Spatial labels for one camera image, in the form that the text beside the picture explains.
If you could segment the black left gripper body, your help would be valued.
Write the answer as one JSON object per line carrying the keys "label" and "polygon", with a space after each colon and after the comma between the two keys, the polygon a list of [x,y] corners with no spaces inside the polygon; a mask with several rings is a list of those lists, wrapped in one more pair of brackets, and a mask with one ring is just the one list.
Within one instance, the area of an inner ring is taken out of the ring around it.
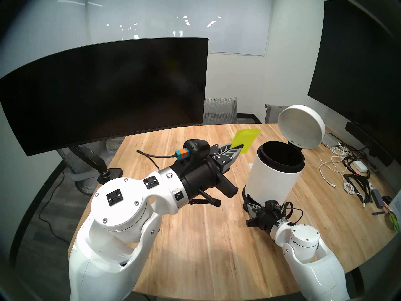
{"label": "black left gripper body", "polygon": [[174,193],[177,206],[186,204],[209,204],[220,206],[221,200],[206,193],[209,188],[217,188],[227,198],[238,193],[238,188],[220,172],[218,147],[203,147],[195,154],[189,147],[176,150],[173,157],[177,161],[171,166],[182,183],[182,189]]}

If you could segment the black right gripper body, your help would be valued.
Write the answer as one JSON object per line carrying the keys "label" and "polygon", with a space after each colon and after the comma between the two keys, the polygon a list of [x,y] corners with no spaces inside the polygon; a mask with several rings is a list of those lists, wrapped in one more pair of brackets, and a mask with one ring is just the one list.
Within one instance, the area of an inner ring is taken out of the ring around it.
{"label": "black right gripper body", "polygon": [[[246,201],[246,212],[248,212],[248,203],[258,204],[255,201]],[[282,218],[282,207],[278,201],[266,201],[259,211],[248,212],[248,214],[250,215],[249,219],[259,219],[260,230],[266,232],[271,238],[276,237],[277,230],[281,225],[280,220]]]}

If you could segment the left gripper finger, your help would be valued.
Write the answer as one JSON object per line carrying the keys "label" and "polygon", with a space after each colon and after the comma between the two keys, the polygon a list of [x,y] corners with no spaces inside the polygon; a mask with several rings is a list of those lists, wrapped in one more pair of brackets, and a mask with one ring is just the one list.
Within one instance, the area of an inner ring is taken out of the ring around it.
{"label": "left gripper finger", "polygon": [[232,147],[232,144],[218,145],[217,154],[239,154],[243,149],[244,144]]}
{"label": "left gripper finger", "polygon": [[225,174],[231,165],[238,158],[239,154],[219,154],[219,168],[222,174]]}

